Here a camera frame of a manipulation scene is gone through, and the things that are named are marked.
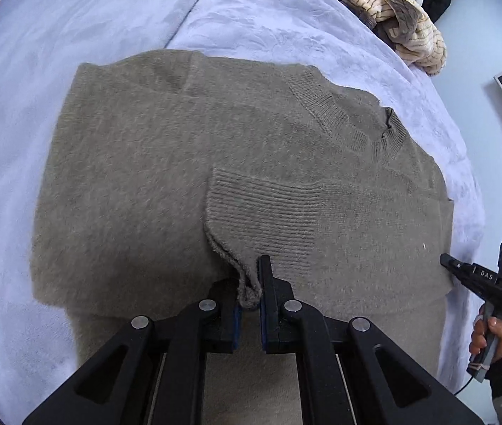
gray sweater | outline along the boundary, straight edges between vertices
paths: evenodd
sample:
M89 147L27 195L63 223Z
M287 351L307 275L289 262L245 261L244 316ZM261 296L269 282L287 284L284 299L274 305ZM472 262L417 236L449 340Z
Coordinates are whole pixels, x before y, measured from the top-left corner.
M231 266L252 308L270 254L298 299L370 317L435 373L452 212L394 111L312 67L183 51L83 64L42 182L34 292L66 308L83 360L120 318L175 315ZM260 423L262 404L265 423L294 423L292 362L261 355L253 318L239 356L210 359L206 391L225 400L206 416Z

hand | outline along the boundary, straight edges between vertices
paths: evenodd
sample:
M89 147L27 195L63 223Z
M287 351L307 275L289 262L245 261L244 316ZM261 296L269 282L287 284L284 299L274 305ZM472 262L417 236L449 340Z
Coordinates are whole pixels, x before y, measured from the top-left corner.
M483 314L483 306L479 309L479 314ZM489 325L489 331L495 334L498 339L497 351L493 357L493 363L498 359L502 358L502 320L498 318L489 318L487 321ZM471 334L471 343L469 345L469 352L472 355L478 355L481 349L487 346L487 340L485 340L485 323L483 319L479 319L473 328L473 333Z

ribbed collar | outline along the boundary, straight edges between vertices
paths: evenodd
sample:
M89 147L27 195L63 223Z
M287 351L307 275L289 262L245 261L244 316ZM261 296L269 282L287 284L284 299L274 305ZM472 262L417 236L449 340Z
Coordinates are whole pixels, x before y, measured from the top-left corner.
M388 164L402 147L409 132L400 122L396 113L387 107L387 129L379 140L369 136L354 126L321 80L318 80L311 68L303 66L285 66L280 68L284 81L302 105L316 118L321 128L346 148L374 163Z

bed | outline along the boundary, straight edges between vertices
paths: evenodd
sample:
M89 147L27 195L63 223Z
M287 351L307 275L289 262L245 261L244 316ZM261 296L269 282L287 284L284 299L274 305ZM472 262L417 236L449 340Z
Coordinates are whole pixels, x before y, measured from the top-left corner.
M442 170L455 204L451 254L472 261L478 249L483 204L459 129L428 76L337 0L1 0L0 418L8 425L76 368L64 312L35 301L29 277L42 171L74 72L161 48L314 65L338 85L373 93ZM452 391L478 307L460 285L448 295L437 378Z

metal screw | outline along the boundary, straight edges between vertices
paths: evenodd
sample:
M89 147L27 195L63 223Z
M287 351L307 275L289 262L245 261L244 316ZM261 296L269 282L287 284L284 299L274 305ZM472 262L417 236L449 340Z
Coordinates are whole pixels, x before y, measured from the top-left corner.
M204 299L198 304L200 309L204 312L212 311L215 308L215 305L216 305L215 301L211 299Z
M302 304L297 300L287 300L284 303L284 308L286 308L289 312L297 312L302 308Z
M131 320L131 326L135 329L143 329L148 326L148 318L146 316L135 316Z
M371 323L368 319L365 318L355 318L352 326L354 326L354 329L357 329L360 332L365 332L369 330Z

